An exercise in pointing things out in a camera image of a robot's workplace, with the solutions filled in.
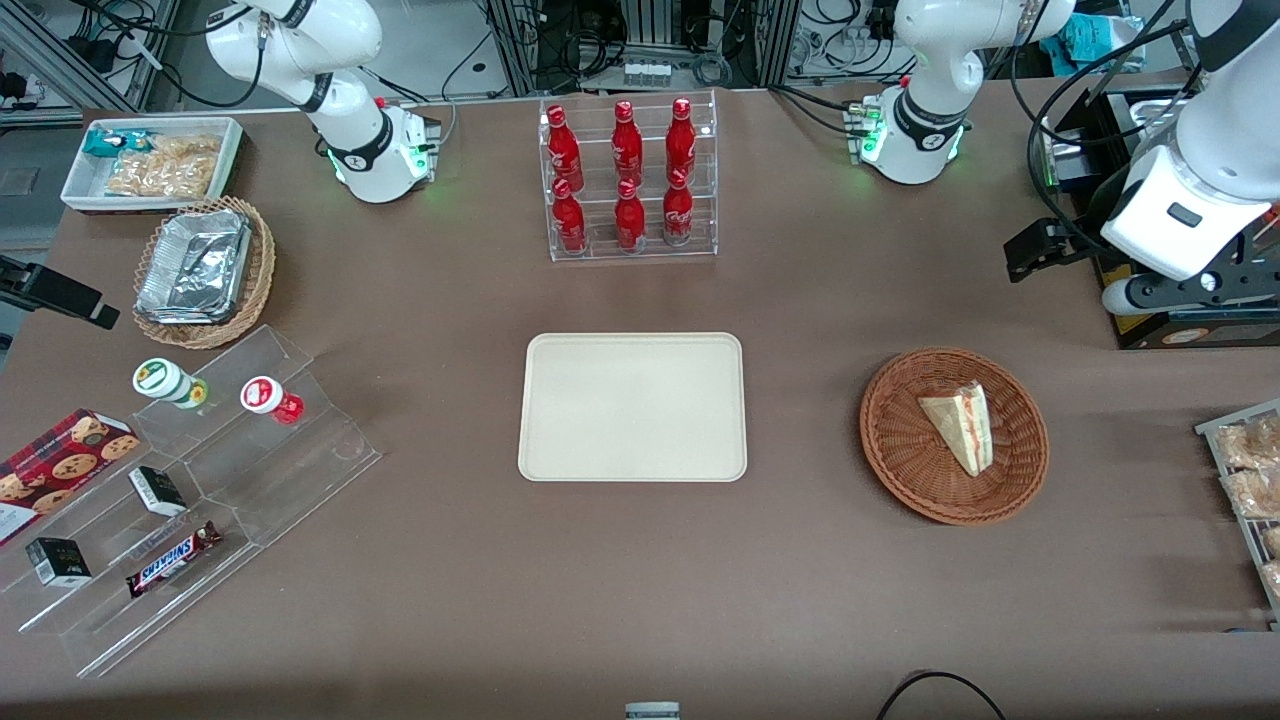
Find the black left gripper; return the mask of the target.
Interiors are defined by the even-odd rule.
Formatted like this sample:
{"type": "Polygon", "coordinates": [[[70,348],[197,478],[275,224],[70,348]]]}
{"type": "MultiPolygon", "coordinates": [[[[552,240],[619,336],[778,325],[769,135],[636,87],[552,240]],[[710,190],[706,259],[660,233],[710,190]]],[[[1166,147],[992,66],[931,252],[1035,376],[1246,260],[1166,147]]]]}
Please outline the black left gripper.
{"type": "MultiPolygon", "coordinates": [[[[1032,222],[1004,246],[1006,273],[1016,284],[1055,265],[1094,258],[1101,247],[1048,218],[1032,222]]],[[[1279,292],[1277,245],[1261,247],[1254,240],[1231,240],[1199,274],[1203,304],[1228,306],[1274,299],[1279,292]]]]}

